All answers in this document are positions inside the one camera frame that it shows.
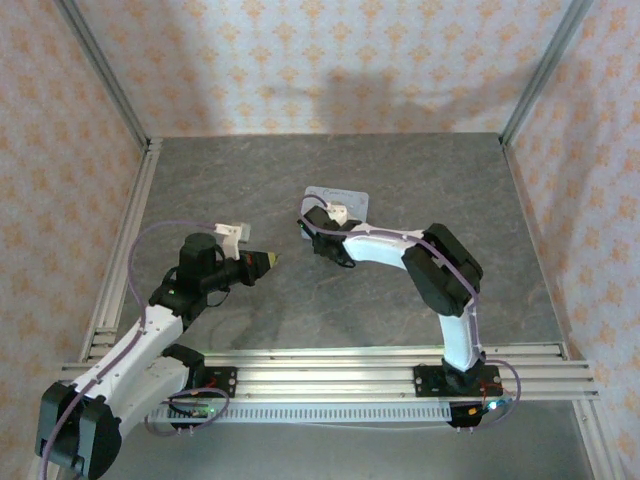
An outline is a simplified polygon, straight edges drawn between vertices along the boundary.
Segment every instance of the cable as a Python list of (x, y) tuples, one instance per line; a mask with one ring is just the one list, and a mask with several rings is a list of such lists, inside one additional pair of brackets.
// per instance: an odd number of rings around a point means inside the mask
[[(179, 398), (179, 397), (185, 397), (187, 395), (195, 395), (198, 393), (217, 393), (218, 395), (222, 395), (222, 397), (225, 399), (224, 402), (224, 406), (218, 410), (216, 412), (216, 414), (211, 417), (209, 420), (207, 420), (206, 422), (202, 422), (201, 424), (197, 425), (197, 426), (189, 426), (189, 432), (193, 435), (194, 432), (198, 431), (198, 430), (202, 430), (203, 428), (207, 428), (209, 425), (211, 425), (213, 422), (215, 422), (218, 418), (220, 418), (222, 415), (224, 415), (224, 413), (227, 411), (227, 409), (229, 408), (229, 403), (231, 402), (231, 399), (229, 398), (229, 395), (227, 394), (227, 392), (225, 392), (224, 390), (221, 390), (219, 388), (192, 388), (190, 390), (183, 390), (182, 392), (178, 392), (178, 393), (174, 393), (173, 395), (171, 395), (169, 397), (169, 399), (173, 399), (173, 398)], [(145, 416), (144, 417), (144, 426), (147, 429), (147, 431), (153, 435), (156, 435), (157, 437), (175, 437), (176, 435), (180, 435), (182, 433), (182, 428), (178, 428), (177, 430), (167, 430), (167, 431), (160, 431), (157, 430), (155, 427), (153, 427), (150, 423), (149, 423), (149, 416)]]
[(227, 297), (229, 296), (229, 294), (231, 293), (231, 288), (227, 287), (227, 289), (226, 289), (226, 290), (222, 290), (222, 291), (224, 291), (224, 292), (225, 292), (225, 296), (224, 296), (224, 298), (223, 298), (222, 300), (220, 300), (218, 303), (216, 303), (215, 305), (209, 305), (209, 304), (207, 303), (207, 308), (217, 308), (217, 307), (219, 307), (220, 305), (222, 305), (222, 304), (224, 303), (224, 301), (227, 299)]
[(78, 392), (78, 394), (73, 398), (73, 400), (71, 400), (71, 403), (69, 403), (69, 406), (66, 408), (66, 410), (62, 413), (62, 415), (56, 422), (55, 426), (53, 427), (53, 430), (51, 431), (51, 434), (49, 435), (49, 438), (47, 439), (45, 448), (42, 452), (42, 461), (40, 462), (40, 471), (38, 472), (39, 480), (47, 480), (47, 465), (49, 464), (49, 458), (51, 457), (51, 451), (53, 450), (53, 445), (56, 441), (56, 438), (58, 438), (58, 434), (60, 433), (62, 426), (65, 424), (65, 422), (71, 415), (71, 412), (73, 411), (75, 406), (78, 403), (80, 403), (80, 400), (82, 400), (84, 395), (89, 390), (91, 390), (91, 388), (93, 388), (97, 383), (100, 382), (102, 377), (104, 377), (107, 373), (109, 373), (109, 371), (113, 367), (115, 367), (118, 363), (120, 363), (120, 361), (136, 346), (136, 344), (140, 340), (140, 337), (142, 337), (142, 334), (144, 333), (144, 327), (146, 326), (146, 323), (147, 323), (147, 314), (146, 314), (145, 302), (142, 299), (142, 296), (140, 295), (140, 292), (138, 291), (138, 288), (136, 287), (133, 281), (134, 253), (136, 251), (136, 248), (140, 244), (140, 240), (142, 240), (143, 237), (145, 237), (150, 232), (157, 230), (160, 227), (169, 226), (169, 225), (186, 225), (190, 227), (206, 228), (208, 230), (215, 230), (216, 228), (215, 224), (210, 224), (210, 223), (191, 222), (188, 220), (166, 220), (163, 222), (154, 223), (153, 225), (147, 227), (145, 230), (140, 232), (136, 237), (136, 239), (133, 241), (133, 243), (131, 244), (131, 249), (129, 250), (129, 257), (127, 258), (127, 282), (129, 284), (129, 289), (131, 290), (131, 293), (133, 294), (133, 297), (136, 300), (136, 303), (140, 307), (140, 327), (136, 331), (136, 334), (133, 336), (131, 341), (127, 344), (127, 346), (124, 347), (122, 351), (118, 355), (116, 355), (116, 357), (111, 362), (109, 362), (99, 372), (97, 372), (96, 378), (94, 380), (91, 380), (90, 382), (88, 382), (87, 385), (85, 385), (85, 387), (82, 390), (80, 390), (80, 392)]
[[(313, 198), (313, 199), (319, 200), (320, 202), (322, 202), (325, 208), (328, 206), (328, 203), (318, 195), (307, 194), (304, 197), (302, 197), (302, 202), (304, 202), (304, 200), (307, 198)], [(473, 343), (473, 348), (476, 350), (476, 353), (478, 355), (480, 354), (480, 340), (478, 338), (478, 322), (477, 322), (478, 304), (479, 304), (478, 292), (476, 292), (473, 286), (467, 281), (466, 278), (464, 278), (464, 276), (460, 273), (460, 271), (456, 267), (454, 267), (453, 264), (449, 261), (449, 259), (445, 257), (437, 248), (435, 248), (430, 243), (425, 242), (422, 238), (414, 237), (412, 235), (406, 235), (403, 233), (390, 232), (388, 230), (365, 230), (365, 231), (360, 230), (356, 232), (353, 232), (353, 231), (340, 232), (336, 230), (325, 230), (324, 228), (316, 227), (304, 217), (304, 214), (302, 213), (302, 204), (300, 204), (300, 211), (298, 216), (300, 217), (300, 220), (307, 226), (307, 228), (311, 229), (312, 231), (323, 233), (325, 235), (334, 235), (334, 236), (340, 235), (344, 237), (362, 237), (362, 236), (387, 237), (387, 238), (393, 238), (396, 240), (403, 240), (403, 241), (410, 240), (426, 248), (438, 260), (440, 260), (440, 262), (442, 262), (442, 264), (446, 266), (451, 271), (451, 273), (453, 273), (456, 279), (471, 294), (471, 298), (473, 299), (473, 302), (467, 308), (467, 311), (469, 313), (469, 318), (471, 320), (471, 326), (472, 326), (471, 341)]]
[(178, 407), (175, 406), (175, 404), (169, 402), (167, 403), (167, 407), (169, 407), (169, 410), (171, 410), (173, 413), (177, 413), (178, 415), (184, 415), (185, 417), (193, 417), (194, 414), (193, 412), (189, 412), (186, 410), (180, 410)]
[(472, 433), (476, 430), (493, 427), (496, 424), (504, 421), (504, 419), (507, 418), (509, 415), (511, 415), (513, 411), (518, 407), (518, 404), (520, 403), (520, 397), (522, 396), (522, 380), (520, 379), (520, 375), (518, 374), (517, 370), (513, 367), (513, 365), (511, 365), (509, 362), (505, 360), (500, 360), (498, 358), (488, 358), (485, 361), (485, 363), (487, 365), (503, 365), (507, 367), (509, 370), (511, 370), (511, 373), (513, 373), (513, 378), (516, 381), (516, 396), (513, 399), (513, 402), (512, 402), (513, 405), (511, 405), (511, 408), (508, 408), (507, 411), (504, 413), (504, 415), (502, 415), (501, 417), (496, 418), (493, 422), (486, 423), (484, 425), (481, 424), (481, 425), (478, 425), (477, 427), (469, 427), (465, 429), (465, 430), (469, 430)]
[(60, 430), (62, 430), (62, 426), (67, 422), (67, 419), (71, 416), (73, 409), (76, 407), (80, 400), (84, 397), (85, 393), (93, 388), (93, 386), (98, 383), (96, 380), (91, 380), (87, 383), (78, 395), (73, 397), (73, 400), (69, 403), (67, 408), (60, 415), (60, 419), (53, 427), (51, 431), (51, 435), (49, 435), (49, 439), (47, 440), (47, 444), (44, 446), (44, 450), (42, 452), (42, 462), (40, 463), (40, 472), (38, 473), (38, 478), (40, 480), (47, 480), (47, 465), (49, 462), (49, 457), (51, 456), (51, 451), (53, 450), (53, 443), (55, 439), (58, 437)]

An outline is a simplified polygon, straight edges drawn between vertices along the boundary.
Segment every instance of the patterned wallpaper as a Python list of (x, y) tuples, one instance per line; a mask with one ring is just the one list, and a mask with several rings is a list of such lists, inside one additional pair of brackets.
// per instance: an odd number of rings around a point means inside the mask
[(140, 152), (49, 0), (0, 9), (0, 477), (77, 361)]
[(499, 131), (569, 0), (80, 0), (147, 133)]
[(517, 138), (516, 177), (558, 317), (593, 360), (640, 472), (640, 10), (595, 2)]

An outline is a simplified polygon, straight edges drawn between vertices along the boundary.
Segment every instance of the black clamp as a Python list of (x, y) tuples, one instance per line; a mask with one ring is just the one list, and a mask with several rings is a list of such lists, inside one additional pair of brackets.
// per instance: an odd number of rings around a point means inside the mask
[[(362, 223), (359, 220), (347, 220), (344, 225), (340, 225), (331, 219), (324, 208), (318, 205), (314, 205), (305, 213), (304, 218), (315, 227), (336, 232), (349, 232), (353, 230), (353, 227)], [(353, 268), (356, 266), (356, 262), (349, 256), (344, 248), (345, 235), (328, 235), (314, 232), (302, 220), (298, 220), (298, 225), (300, 225), (305, 233), (309, 235), (309, 238), (311, 238), (313, 253), (328, 258), (341, 267)]]
[[(413, 367), (413, 385), (418, 398), (500, 397), (502, 379), (498, 367), (480, 359), (466, 372), (460, 372), (444, 360), (442, 365)], [(476, 427), (487, 410), (482, 402), (449, 402), (454, 428)]]
[[(185, 389), (211, 387), (224, 390), (229, 398), (234, 398), (238, 385), (238, 367), (207, 367), (204, 355), (184, 345), (174, 343), (165, 348), (163, 357), (175, 358), (189, 369)], [(197, 396), (212, 397), (214, 394), (201, 393)]]

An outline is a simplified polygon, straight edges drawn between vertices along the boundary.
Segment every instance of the black mounting bracket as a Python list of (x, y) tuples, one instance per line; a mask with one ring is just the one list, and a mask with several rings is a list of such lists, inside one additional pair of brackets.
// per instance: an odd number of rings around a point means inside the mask
[[(204, 367), (204, 384), (224, 390), (229, 398), (235, 398), (238, 388), (238, 367)], [(200, 393), (200, 398), (212, 398), (213, 393)]]
[(444, 365), (413, 367), (413, 385), (419, 398), (499, 397), (503, 392), (498, 367), (484, 363), (475, 372), (474, 381), (462, 390), (447, 381)]

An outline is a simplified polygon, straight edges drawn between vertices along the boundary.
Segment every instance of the wall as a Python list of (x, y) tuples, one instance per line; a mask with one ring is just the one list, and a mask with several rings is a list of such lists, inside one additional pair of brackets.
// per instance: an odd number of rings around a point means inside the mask
[(640, 10), (595, 2), (517, 137), (515, 174), (572, 347), (640, 472)]
[(0, 9), (0, 477), (77, 361), (140, 153), (49, 0)]
[(145, 130), (500, 131), (569, 0), (80, 0)]

